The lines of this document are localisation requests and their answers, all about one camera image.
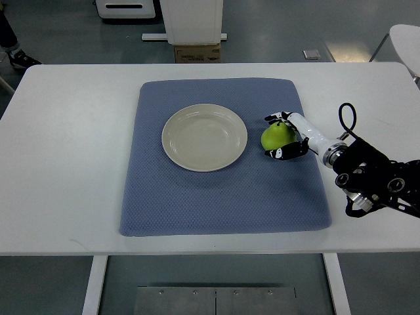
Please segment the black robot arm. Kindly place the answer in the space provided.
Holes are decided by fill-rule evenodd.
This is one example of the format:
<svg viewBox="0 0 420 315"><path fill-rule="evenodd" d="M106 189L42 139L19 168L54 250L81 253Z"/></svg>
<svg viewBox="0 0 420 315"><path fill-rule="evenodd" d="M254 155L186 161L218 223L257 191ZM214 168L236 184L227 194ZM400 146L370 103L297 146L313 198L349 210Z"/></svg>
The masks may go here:
<svg viewBox="0 0 420 315"><path fill-rule="evenodd" d="M419 160L397 162L357 138L332 164L346 194L345 213L363 217L391 208L419 217Z"/></svg>

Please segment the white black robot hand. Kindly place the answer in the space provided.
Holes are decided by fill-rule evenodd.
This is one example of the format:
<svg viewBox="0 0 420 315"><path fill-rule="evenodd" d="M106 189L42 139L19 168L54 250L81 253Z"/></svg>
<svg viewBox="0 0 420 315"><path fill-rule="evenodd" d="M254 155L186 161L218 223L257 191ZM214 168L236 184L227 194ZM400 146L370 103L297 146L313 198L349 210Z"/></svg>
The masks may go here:
<svg viewBox="0 0 420 315"><path fill-rule="evenodd" d="M287 160L305 155L309 150L314 152L326 167L332 168L335 160L348 148L339 138L327 138L301 114L295 112L277 112L264 119L270 125L285 123L298 133L302 139L296 144L287 144L275 150L266 150L265 155L274 159Z"/></svg>

